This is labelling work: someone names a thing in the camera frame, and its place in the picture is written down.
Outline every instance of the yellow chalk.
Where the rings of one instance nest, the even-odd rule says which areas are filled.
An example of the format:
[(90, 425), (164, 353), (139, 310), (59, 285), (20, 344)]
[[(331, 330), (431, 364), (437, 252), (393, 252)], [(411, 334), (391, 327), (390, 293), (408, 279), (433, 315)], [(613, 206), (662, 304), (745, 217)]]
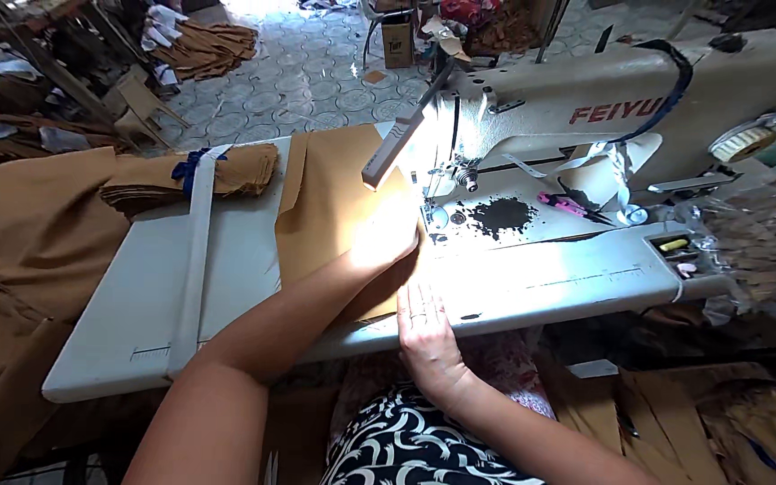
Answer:
[(688, 242), (686, 239), (676, 239), (675, 241), (670, 241), (670, 242), (667, 242), (666, 244), (661, 244), (660, 246), (658, 246), (658, 248), (661, 251), (668, 253), (669, 251), (672, 251), (674, 249), (684, 248), (684, 246), (686, 246), (687, 244)]

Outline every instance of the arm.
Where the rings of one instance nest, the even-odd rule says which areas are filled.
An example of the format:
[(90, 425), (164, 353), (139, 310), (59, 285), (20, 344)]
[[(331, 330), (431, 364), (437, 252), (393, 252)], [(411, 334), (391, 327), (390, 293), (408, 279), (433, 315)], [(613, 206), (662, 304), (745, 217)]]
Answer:
[(424, 395), (523, 472), (552, 485), (638, 484), (654, 479), (623, 457), (513, 402), (463, 364), (441, 300), (400, 288), (401, 358)]
[(415, 247), (414, 215), (382, 216), (353, 249), (284, 286), (201, 348), (161, 403), (125, 485), (255, 483), (268, 403), (261, 382), (289, 369), (367, 283)]

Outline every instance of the hand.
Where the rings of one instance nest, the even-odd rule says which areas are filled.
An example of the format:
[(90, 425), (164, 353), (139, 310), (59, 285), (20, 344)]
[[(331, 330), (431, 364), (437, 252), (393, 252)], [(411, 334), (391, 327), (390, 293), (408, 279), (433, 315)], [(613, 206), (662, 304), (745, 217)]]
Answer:
[(400, 360), (430, 402), (445, 413), (458, 404), (473, 377), (459, 354), (441, 298), (427, 284), (409, 283), (397, 291)]
[(356, 267), (386, 269), (418, 244), (418, 208), (408, 197), (382, 202), (355, 235), (350, 256)]

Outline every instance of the black and white patterned clothing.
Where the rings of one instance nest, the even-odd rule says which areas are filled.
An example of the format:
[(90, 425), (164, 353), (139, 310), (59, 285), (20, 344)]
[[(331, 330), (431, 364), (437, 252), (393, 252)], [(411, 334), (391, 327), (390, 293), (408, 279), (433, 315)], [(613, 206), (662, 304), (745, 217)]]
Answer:
[(433, 406), (413, 383), (365, 406), (328, 456), (320, 485), (538, 485)]

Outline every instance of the cardboard box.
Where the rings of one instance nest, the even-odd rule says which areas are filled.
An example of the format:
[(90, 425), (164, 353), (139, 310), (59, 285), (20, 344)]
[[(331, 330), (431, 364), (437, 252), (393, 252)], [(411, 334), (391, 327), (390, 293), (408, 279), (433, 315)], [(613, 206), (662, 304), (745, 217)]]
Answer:
[(409, 17), (385, 19), (382, 23), (382, 43), (385, 51), (385, 67), (394, 69), (411, 66), (412, 25)]

